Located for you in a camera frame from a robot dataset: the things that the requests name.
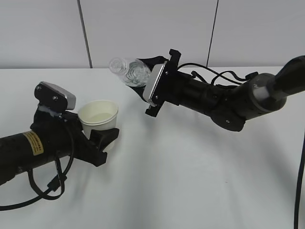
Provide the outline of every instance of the gray wall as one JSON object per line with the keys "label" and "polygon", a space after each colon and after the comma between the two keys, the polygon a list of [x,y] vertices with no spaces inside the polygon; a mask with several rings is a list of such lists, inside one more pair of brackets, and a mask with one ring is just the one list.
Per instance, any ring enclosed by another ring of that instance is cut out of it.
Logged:
{"label": "gray wall", "polygon": [[[206,63],[217,0],[81,0],[93,67],[181,51]],[[209,66],[304,54],[305,1],[219,0]],[[0,68],[89,68],[77,0],[2,0]]]}

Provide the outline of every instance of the clear plastic bottle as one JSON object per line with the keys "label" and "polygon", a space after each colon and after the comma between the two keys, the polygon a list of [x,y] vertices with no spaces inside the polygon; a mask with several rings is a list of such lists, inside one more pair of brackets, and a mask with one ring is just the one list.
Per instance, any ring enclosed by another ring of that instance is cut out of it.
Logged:
{"label": "clear plastic bottle", "polygon": [[109,69],[131,87],[145,86],[151,74],[146,64],[135,58],[113,58]]}

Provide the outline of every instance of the white paper cup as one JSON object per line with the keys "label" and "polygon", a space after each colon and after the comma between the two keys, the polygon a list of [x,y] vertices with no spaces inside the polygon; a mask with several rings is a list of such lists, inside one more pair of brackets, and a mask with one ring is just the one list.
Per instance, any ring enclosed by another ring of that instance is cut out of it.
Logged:
{"label": "white paper cup", "polygon": [[[109,100],[92,101],[78,111],[85,136],[90,139],[91,130],[109,130],[116,127],[118,105]],[[105,151],[112,149],[114,141],[110,143]]]}

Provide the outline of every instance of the white table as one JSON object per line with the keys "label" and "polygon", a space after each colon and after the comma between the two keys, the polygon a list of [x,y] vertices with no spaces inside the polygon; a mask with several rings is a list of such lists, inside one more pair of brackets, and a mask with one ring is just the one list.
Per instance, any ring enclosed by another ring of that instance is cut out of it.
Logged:
{"label": "white table", "polygon": [[[242,77],[277,73],[280,67],[215,70],[234,70]],[[76,110],[91,100],[117,102],[121,130],[105,165],[75,160],[59,200],[0,212],[2,229],[292,228],[305,93],[234,133],[172,104],[165,104],[157,118],[147,116],[148,105],[107,69],[16,69],[0,75],[0,137],[29,130],[40,81],[74,93]],[[44,189],[56,173],[54,163],[34,173]],[[34,196],[26,174],[0,187],[1,205]]]}

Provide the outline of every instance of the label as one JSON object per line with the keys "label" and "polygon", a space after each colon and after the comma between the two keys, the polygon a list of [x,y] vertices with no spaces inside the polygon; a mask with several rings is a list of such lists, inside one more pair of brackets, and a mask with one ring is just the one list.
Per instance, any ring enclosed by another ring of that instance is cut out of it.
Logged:
{"label": "label", "polygon": [[23,133],[23,135],[28,139],[34,156],[42,154],[43,153],[43,146],[41,143],[40,138],[34,131],[28,131]]}

